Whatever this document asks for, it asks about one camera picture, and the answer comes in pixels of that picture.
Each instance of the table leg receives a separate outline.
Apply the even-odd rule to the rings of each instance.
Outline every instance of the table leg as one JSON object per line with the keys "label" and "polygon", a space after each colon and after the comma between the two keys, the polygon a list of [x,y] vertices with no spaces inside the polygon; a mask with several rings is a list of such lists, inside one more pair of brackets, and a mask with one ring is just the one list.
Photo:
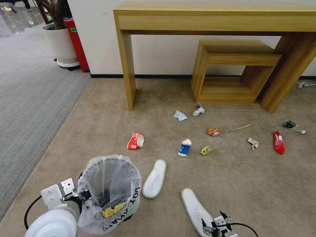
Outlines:
{"label": "table leg", "polygon": [[316,33],[285,34],[274,51],[282,57],[260,93],[268,113],[276,110],[316,56]]}
{"label": "table leg", "polygon": [[118,47],[123,69],[127,105],[128,110],[132,111],[136,92],[132,40],[129,32],[120,30],[118,16],[115,15],[114,20],[118,36]]}

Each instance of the green plastic bottle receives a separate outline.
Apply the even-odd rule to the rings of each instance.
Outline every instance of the green plastic bottle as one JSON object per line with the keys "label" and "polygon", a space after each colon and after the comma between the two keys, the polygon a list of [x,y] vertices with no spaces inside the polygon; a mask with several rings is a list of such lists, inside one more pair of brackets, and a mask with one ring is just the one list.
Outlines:
{"label": "green plastic bottle", "polygon": [[291,128],[293,130],[295,130],[296,132],[299,132],[300,134],[304,134],[306,133],[306,131],[304,129],[300,129],[296,123],[288,120],[288,121],[285,121],[284,123],[282,123],[282,125],[286,128]]}

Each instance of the yellow graphic on bag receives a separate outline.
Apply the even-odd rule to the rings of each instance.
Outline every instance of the yellow graphic on bag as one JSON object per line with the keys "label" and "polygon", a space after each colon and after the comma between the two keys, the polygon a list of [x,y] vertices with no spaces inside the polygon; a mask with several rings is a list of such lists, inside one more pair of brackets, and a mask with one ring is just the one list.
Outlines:
{"label": "yellow graphic on bag", "polygon": [[104,218],[108,218],[111,217],[113,215],[115,215],[116,213],[118,213],[120,210],[122,210],[122,208],[126,205],[126,202],[122,202],[116,206],[113,207],[108,207],[106,208],[104,211],[102,210],[102,216]]}

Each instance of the yellow wrapper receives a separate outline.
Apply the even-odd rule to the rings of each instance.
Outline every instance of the yellow wrapper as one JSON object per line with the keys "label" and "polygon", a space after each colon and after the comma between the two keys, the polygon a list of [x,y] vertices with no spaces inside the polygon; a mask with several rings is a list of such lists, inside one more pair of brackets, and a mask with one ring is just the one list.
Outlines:
{"label": "yellow wrapper", "polygon": [[206,147],[204,147],[202,150],[201,150],[201,154],[202,155],[206,155],[206,154],[208,154],[208,153],[210,153],[210,152],[212,152],[213,151],[213,148],[212,147],[210,147],[210,146],[206,146]]}

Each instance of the disposable slipper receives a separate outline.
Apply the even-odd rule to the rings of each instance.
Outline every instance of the disposable slipper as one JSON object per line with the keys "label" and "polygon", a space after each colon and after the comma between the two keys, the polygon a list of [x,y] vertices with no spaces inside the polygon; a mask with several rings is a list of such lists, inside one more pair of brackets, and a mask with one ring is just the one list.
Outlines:
{"label": "disposable slipper", "polygon": [[192,189],[183,189],[181,191],[181,197],[196,231],[200,234],[200,236],[208,237],[208,235],[203,232],[202,219],[207,225],[211,225],[213,217],[202,206]]}
{"label": "disposable slipper", "polygon": [[161,191],[165,179],[167,164],[164,160],[155,161],[154,167],[148,175],[144,186],[143,195],[147,198],[155,198]]}

